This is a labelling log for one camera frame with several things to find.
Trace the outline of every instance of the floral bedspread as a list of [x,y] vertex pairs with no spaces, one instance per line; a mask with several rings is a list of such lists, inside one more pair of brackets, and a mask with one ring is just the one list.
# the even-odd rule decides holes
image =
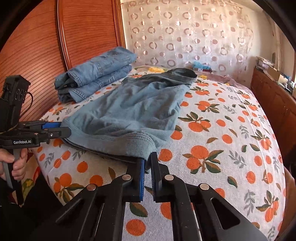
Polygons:
[[[140,71],[133,69],[129,76],[150,73]],[[121,81],[81,103],[58,103],[43,119],[61,121]],[[186,183],[208,183],[269,241],[274,240],[285,207],[284,169],[275,135],[256,98],[199,74],[180,106],[175,131],[159,153],[160,162]],[[125,163],[73,149],[60,139],[42,143],[33,152],[63,204],[86,185],[105,185],[126,172]],[[153,202],[150,175],[145,175],[144,201],[126,205],[123,240],[173,240],[170,205]]]

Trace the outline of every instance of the wooden cabinet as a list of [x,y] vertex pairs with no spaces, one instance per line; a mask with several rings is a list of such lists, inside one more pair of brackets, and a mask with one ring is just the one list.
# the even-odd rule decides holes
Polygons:
[[257,68],[251,90],[265,112],[285,158],[296,145],[296,100]]

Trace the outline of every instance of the wooden wardrobe door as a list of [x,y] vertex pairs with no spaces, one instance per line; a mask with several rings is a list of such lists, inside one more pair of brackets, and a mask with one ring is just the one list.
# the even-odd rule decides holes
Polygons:
[[59,0],[59,19],[69,68],[119,45],[112,0]]
[[[31,109],[21,120],[38,120],[58,102],[54,77],[65,71],[56,29],[56,0],[44,0],[17,26],[0,52],[0,86],[5,77],[20,74],[31,82]],[[29,95],[22,111],[31,103]]]

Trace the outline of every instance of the denim jacket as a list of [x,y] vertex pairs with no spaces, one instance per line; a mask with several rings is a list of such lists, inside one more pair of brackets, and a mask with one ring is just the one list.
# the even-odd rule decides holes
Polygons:
[[[121,70],[124,66],[131,64],[135,60],[136,55],[134,53],[123,47],[116,47],[70,69],[55,78],[54,86],[59,91],[59,99],[62,102],[66,102],[71,100],[71,98],[68,98],[71,96],[75,100],[73,96],[78,93],[80,93],[78,94],[80,98],[85,99],[100,88],[112,83],[111,80],[118,80],[112,77],[112,73]],[[126,75],[122,75],[124,71],[126,72],[127,68],[130,69],[130,67],[126,67],[120,73],[117,73],[116,76],[120,76],[120,78],[125,77]],[[79,89],[92,82],[99,84],[93,84],[84,89]]]
[[127,156],[147,160],[175,130],[180,104],[196,77],[183,68],[127,77],[62,121],[72,131],[64,142],[123,161]]

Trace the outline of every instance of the blue gripper pad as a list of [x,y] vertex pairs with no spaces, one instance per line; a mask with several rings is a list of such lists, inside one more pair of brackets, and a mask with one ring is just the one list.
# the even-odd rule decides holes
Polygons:
[[140,200],[143,201],[143,196],[144,196],[144,172],[145,172],[145,169],[144,169],[144,164],[145,164],[145,160],[142,159],[141,161],[141,172],[140,172]]

